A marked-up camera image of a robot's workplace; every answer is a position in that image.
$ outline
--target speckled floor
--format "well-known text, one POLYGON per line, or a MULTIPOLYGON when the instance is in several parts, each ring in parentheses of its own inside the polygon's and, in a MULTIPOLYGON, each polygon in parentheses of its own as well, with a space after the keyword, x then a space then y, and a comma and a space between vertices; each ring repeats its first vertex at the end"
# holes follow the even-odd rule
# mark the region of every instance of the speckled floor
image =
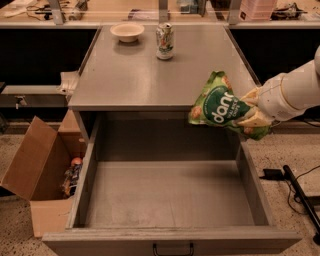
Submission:
MULTIPOLYGON (((10 164, 23 135, 0 135, 0 178, 10 164)), ((320 129, 275 129, 259 142, 248 141, 250 153, 259 176, 263 168, 280 168, 287 164, 297 176, 320 164, 320 129)), ((320 169, 299 179, 305 193, 320 195, 320 169)), ((315 229, 306 215, 294 212, 287 202, 289 188, 285 182, 261 180, 279 229, 295 230, 302 240, 280 256, 319 256, 320 246, 312 238, 315 229)), ((303 207, 290 202, 298 211, 303 207)), ((33 237, 29 203, 17 196, 0 198, 0 255, 47 255, 53 253, 40 239, 33 237)))

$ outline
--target cardboard box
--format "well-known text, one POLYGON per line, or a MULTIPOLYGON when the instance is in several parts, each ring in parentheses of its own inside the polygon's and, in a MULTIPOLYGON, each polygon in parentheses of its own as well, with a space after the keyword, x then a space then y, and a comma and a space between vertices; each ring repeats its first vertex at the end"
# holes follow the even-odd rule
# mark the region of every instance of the cardboard box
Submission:
POLYGON ((35 237, 42 237, 45 232, 64 231, 71 210, 73 199, 63 199, 61 185, 71 159, 83 156, 86 148, 79 141, 80 129, 73 127, 68 133, 63 128, 64 121, 60 133, 35 117, 1 183, 30 201, 35 237))

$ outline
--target drawer front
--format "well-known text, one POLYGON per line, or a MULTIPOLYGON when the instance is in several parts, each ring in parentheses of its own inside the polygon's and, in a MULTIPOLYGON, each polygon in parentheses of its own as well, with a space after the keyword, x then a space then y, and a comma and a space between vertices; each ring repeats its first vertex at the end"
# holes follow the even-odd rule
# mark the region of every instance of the drawer front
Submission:
POLYGON ((45 234, 58 255, 172 256, 277 254, 299 237, 273 227, 226 227, 207 230, 91 230, 45 234))

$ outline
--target small bowl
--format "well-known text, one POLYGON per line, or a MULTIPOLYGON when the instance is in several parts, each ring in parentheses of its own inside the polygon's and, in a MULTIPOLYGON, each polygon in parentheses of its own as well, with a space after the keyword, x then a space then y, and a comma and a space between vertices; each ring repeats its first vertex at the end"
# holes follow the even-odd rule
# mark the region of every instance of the small bowl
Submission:
POLYGON ((121 42, 131 43, 138 39, 144 31, 144 26, 138 23, 121 23, 110 28, 110 32, 117 36, 121 42))

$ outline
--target beverage can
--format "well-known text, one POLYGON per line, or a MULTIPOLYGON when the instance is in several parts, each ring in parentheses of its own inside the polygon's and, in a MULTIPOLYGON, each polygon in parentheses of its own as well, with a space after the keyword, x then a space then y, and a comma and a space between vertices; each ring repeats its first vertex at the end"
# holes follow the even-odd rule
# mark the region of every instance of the beverage can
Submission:
POLYGON ((167 60, 173 57, 174 33, 168 22, 160 23, 157 28, 157 52, 159 59, 167 60))

